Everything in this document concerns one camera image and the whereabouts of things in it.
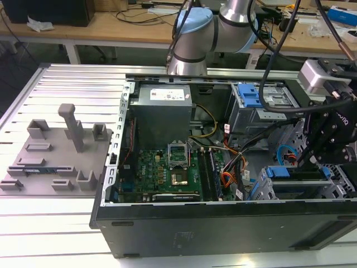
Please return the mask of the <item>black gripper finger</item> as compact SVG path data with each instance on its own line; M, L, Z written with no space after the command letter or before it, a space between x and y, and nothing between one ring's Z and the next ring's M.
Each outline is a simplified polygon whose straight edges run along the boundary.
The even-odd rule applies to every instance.
M328 112L310 112L306 114L303 134L306 138L305 148L298 158L298 167L310 167L316 160L316 154L323 141L324 125L328 119Z
M320 132L311 139L311 152L319 164L333 164L336 161L336 145L331 139L327 132Z

